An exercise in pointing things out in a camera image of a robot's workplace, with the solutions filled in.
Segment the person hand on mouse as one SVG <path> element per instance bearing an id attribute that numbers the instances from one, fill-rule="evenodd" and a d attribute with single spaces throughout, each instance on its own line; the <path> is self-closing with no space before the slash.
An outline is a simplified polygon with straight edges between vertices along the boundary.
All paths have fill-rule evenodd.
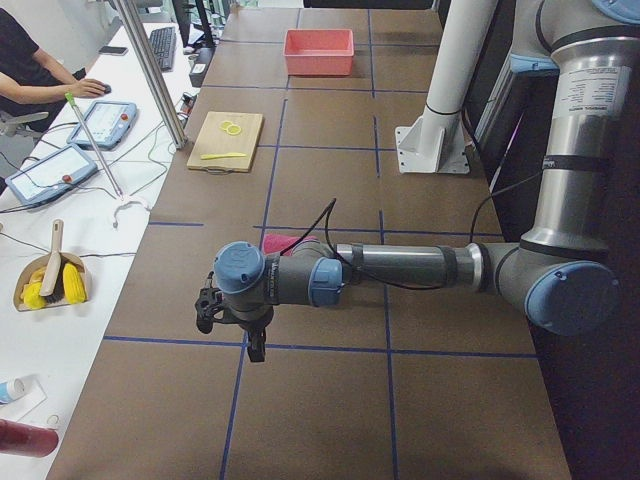
<path id="1" fill-rule="evenodd" d="M 70 86 L 70 92 L 79 98 L 98 98 L 104 96 L 103 83 L 99 80 L 84 78 Z"/>

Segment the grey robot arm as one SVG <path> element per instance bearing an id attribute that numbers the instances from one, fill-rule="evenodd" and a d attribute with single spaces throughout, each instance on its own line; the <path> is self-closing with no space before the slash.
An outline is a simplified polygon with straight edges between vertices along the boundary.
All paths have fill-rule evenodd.
<path id="1" fill-rule="evenodd" d="M 333 306 L 365 280 L 405 290 L 466 285 L 500 295 L 533 324 L 576 335 L 608 320 L 620 284 L 599 234 L 611 156 L 639 61 L 635 1 L 520 1 L 511 68 L 559 74 L 532 228 L 516 243 L 462 248 L 333 244 L 302 235 L 264 253 L 233 242 L 216 255 L 195 303 L 196 324 L 242 328 L 253 362 L 280 304 Z"/>

